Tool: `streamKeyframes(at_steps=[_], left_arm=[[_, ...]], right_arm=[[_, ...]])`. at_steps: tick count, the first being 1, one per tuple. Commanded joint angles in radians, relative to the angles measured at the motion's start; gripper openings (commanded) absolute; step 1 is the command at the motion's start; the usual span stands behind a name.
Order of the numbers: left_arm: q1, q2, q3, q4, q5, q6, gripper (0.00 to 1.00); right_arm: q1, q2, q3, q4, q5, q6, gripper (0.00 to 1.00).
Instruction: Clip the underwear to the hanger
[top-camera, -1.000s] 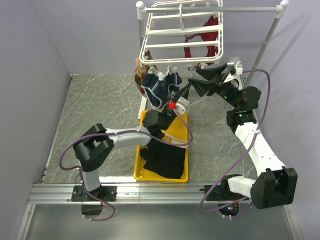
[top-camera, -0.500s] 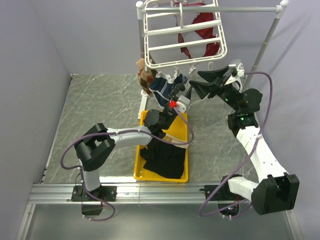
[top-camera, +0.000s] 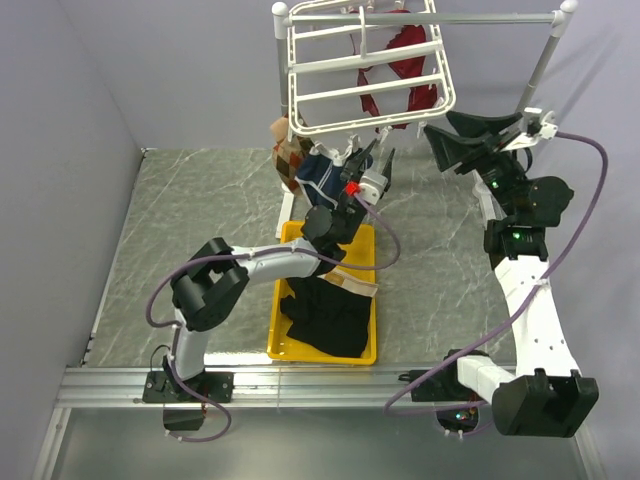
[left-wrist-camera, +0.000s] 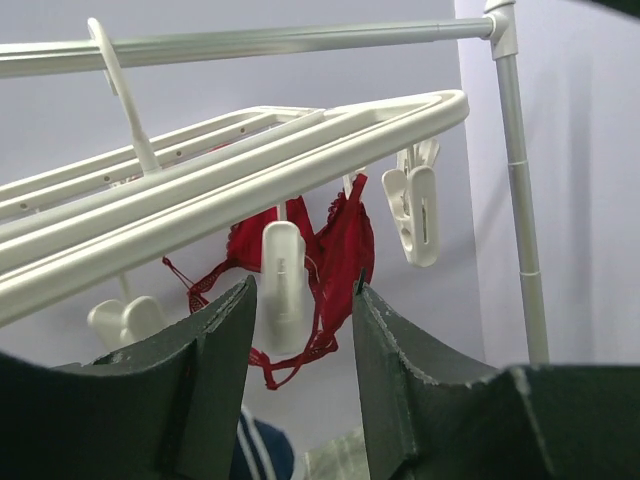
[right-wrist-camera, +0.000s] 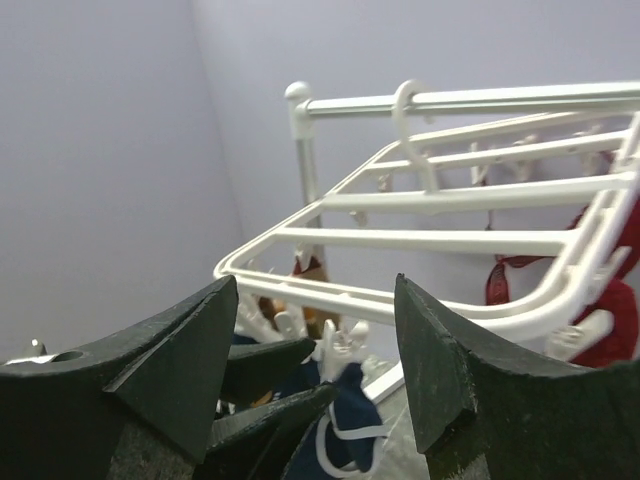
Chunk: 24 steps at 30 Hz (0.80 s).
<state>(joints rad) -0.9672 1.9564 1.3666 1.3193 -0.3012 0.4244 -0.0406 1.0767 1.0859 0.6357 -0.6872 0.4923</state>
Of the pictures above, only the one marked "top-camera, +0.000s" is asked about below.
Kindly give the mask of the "white clip hanger frame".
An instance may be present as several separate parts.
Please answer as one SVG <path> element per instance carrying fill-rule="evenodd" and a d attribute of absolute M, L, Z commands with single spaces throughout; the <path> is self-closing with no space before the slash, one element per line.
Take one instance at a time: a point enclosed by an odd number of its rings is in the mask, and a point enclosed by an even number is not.
<path fill-rule="evenodd" d="M 402 129 L 410 123 L 426 122 L 441 117 L 455 106 L 457 95 L 451 76 L 441 29 L 436 24 L 412 24 L 406 9 L 389 12 L 391 19 L 399 22 L 399 31 L 404 25 L 421 25 L 427 40 L 414 45 L 390 50 L 373 51 L 368 47 L 369 34 L 382 29 L 382 24 L 373 19 L 373 11 L 364 5 L 348 9 L 345 1 L 308 1 L 289 10 L 283 21 L 287 31 L 287 86 L 289 130 L 303 136 L 313 136 L 359 128 Z M 353 53 L 344 56 L 301 62 L 297 57 L 298 44 L 303 40 L 347 34 Z M 400 80 L 388 67 L 388 63 L 413 57 L 425 57 L 423 74 L 417 78 Z M 366 73 L 367 86 L 353 86 L 337 90 L 302 94 L 299 79 L 303 75 L 325 74 L 371 67 Z M 436 104 L 425 110 L 407 110 L 411 87 L 434 84 L 438 90 Z M 371 94 L 380 115 L 372 117 L 364 113 L 363 118 L 325 122 L 308 125 L 303 122 L 300 107 L 304 103 L 340 100 L 348 97 Z"/>

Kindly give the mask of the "black underwear beige waistband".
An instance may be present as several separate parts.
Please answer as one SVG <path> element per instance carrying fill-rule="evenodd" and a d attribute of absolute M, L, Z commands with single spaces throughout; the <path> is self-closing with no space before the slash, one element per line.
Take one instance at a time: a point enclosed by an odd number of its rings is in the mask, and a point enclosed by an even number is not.
<path fill-rule="evenodd" d="M 293 294 L 279 301 L 291 321 L 286 335 L 333 357 L 360 358 L 369 341 L 373 297 L 324 278 L 287 278 Z"/>

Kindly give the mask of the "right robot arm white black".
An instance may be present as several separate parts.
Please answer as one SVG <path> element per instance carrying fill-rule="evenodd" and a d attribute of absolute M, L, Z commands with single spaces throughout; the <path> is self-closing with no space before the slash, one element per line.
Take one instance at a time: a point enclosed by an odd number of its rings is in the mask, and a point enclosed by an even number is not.
<path fill-rule="evenodd" d="M 507 302 L 506 327 L 516 348 L 513 372 L 471 346 L 450 352 L 431 373 L 448 397 L 473 392 L 487 402 L 506 436 L 572 437 L 599 398 L 596 380 L 581 374 L 566 343 L 550 284 L 559 263 L 549 259 L 546 231 L 560 224 L 574 192 L 559 177 L 529 177 L 517 159 L 556 136 L 551 118 L 537 109 L 498 117 L 450 111 L 451 131 L 424 129 L 440 171 L 478 180 L 484 250 Z"/>

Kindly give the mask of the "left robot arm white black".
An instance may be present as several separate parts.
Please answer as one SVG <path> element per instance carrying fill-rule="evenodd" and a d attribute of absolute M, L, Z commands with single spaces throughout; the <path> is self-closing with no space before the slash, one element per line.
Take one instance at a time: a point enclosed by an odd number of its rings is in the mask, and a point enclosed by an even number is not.
<path fill-rule="evenodd" d="M 381 170 L 368 167 L 373 148 L 368 145 L 347 160 L 342 170 L 345 186 L 336 206 L 311 207 L 300 237 L 260 247 L 231 246 L 216 237 L 160 281 L 147 301 L 145 317 L 151 327 L 173 331 L 162 369 L 166 390 L 176 400 L 209 400 L 204 389 L 209 334 L 228 318 L 248 286 L 316 277 L 336 267 L 361 268 L 346 262 L 344 248 L 388 192 L 393 171 L 392 156 Z"/>

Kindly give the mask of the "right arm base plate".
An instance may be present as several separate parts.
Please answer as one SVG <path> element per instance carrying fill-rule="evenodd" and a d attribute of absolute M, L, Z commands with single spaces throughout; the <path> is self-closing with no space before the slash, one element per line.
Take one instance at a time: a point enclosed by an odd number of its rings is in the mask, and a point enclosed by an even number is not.
<path fill-rule="evenodd" d="M 439 371 L 411 392 L 413 402 L 458 402 L 473 403 L 479 397 L 471 389 L 457 381 L 455 373 Z M 436 413 L 438 424 L 447 433 L 464 436 L 476 429 L 479 423 L 479 408 L 465 407 Z"/>

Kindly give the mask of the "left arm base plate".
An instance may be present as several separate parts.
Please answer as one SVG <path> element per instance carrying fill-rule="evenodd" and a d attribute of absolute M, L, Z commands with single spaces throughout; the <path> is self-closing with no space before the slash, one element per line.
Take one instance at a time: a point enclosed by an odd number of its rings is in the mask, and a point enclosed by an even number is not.
<path fill-rule="evenodd" d="M 202 372 L 184 383 L 196 393 L 219 404 L 231 401 L 234 374 Z M 197 432 L 204 424 L 206 404 L 198 410 L 168 408 L 169 404 L 195 403 L 197 399 L 176 383 L 169 373 L 153 370 L 147 374 L 142 393 L 143 404 L 163 405 L 163 424 L 171 432 Z"/>

